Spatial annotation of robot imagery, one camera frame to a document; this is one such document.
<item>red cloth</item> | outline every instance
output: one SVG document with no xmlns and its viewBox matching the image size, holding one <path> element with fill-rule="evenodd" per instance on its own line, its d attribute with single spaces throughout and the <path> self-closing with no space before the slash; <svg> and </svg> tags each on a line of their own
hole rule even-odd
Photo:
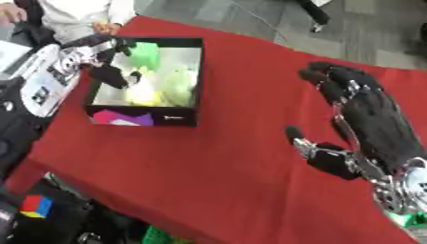
<svg viewBox="0 0 427 244">
<path fill-rule="evenodd" d="M 205 38 L 199 127 L 93 125 L 82 107 L 84 79 L 33 161 L 118 211 L 198 243 L 413 243 L 376 208 L 369 184 L 311 169 L 285 139 L 285 126 L 298 125 L 314 140 L 342 144 L 331 109 L 296 73 L 326 58 L 148 17 L 123 33 Z M 374 74 L 427 138 L 426 72 L 351 65 Z"/>
</svg>

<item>human hand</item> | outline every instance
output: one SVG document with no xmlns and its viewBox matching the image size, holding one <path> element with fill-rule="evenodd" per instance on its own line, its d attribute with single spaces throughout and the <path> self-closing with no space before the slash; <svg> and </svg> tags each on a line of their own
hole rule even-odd
<svg viewBox="0 0 427 244">
<path fill-rule="evenodd" d="M 15 4 L 0 4 L 0 25 L 27 21 L 27 12 Z"/>
<path fill-rule="evenodd" d="M 108 22 L 95 22 L 93 23 L 93 29 L 100 34 L 116 35 L 122 28 L 122 25 Z"/>
</svg>

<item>wire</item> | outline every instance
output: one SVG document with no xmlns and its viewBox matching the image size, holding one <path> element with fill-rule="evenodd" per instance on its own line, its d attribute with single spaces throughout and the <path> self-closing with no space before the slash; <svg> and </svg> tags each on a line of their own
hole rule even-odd
<svg viewBox="0 0 427 244">
<path fill-rule="evenodd" d="M 278 30 L 278 28 L 276 28 L 275 26 L 273 26 L 272 24 L 270 24 L 266 19 L 264 19 L 263 17 L 257 15 L 256 13 L 247 10 L 245 7 L 243 7 L 240 3 L 236 2 L 235 0 L 229 0 L 232 4 L 238 6 L 241 10 L 249 13 L 251 16 L 257 18 L 258 20 L 260 20 L 261 22 L 263 22 L 264 24 L 266 24 L 269 28 L 271 28 L 273 31 L 275 31 L 281 38 L 283 38 L 283 40 L 285 42 L 288 42 L 288 38 L 286 38 L 286 36 L 280 31 Z"/>
</svg>

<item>robotic hand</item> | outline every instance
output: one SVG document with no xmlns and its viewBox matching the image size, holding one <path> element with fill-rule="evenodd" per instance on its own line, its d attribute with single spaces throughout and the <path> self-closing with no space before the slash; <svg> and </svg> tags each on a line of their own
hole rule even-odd
<svg viewBox="0 0 427 244">
<path fill-rule="evenodd" d="M 32 55 L 9 80 L 0 81 L 0 178 L 16 167 L 46 130 L 77 85 L 82 66 L 120 77 L 112 79 L 112 86 L 127 85 L 120 71 L 104 65 L 111 54 L 126 47 L 126 39 L 104 35 L 64 46 L 50 44 Z"/>
<path fill-rule="evenodd" d="M 396 101 L 372 75 L 354 68 L 314 62 L 299 74 L 333 107 L 332 125 L 351 150 L 313 143 L 295 127 L 287 129 L 290 142 L 325 173 L 371 182 L 380 209 L 427 243 L 427 154 Z"/>
</svg>

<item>gray floor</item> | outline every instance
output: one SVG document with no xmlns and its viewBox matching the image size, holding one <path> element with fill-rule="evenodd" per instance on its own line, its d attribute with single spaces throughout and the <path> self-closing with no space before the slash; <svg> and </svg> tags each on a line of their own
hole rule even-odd
<svg viewBox="0 0 427 244">
<path fill-rule="evenodd" d="M 325 9 L 333 17 L 321 33 L 292 0 L 236 0 L 274 29 L 231 0 L 136 0 L 144 15 L 230 31 L 279 45 L 346 60 L 405 69 L 427 68 L 418 30 L 427 22 L 423 0 L 333 0 Z"/>
</svg>

